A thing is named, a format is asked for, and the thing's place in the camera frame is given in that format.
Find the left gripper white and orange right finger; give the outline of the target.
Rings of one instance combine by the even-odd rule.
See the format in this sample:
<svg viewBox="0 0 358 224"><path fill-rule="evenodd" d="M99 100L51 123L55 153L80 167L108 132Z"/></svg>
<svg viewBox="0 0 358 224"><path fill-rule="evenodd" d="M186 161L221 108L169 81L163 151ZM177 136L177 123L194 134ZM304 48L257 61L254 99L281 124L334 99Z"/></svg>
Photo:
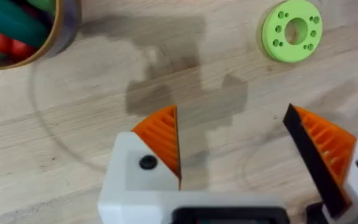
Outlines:
<svg viewBox="0 0 358 224"><path fill-rule="evenodd" d="M358 224L358 137L293 104L283 124L321 198L307 206L307 223Z"/></svg>

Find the left gripper white and orange left finger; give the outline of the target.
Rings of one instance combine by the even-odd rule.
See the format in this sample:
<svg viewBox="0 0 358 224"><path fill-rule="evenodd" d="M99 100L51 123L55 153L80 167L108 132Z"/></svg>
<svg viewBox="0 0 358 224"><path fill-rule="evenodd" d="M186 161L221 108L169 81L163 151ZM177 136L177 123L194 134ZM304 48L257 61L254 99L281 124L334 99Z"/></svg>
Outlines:
<svg viewBox="0 0 358 224"><path fill-rule="evenodd" d="M180 182L177 107L171 105L116 136L98 200L102 222L168 222L160 199Z"/></svg>

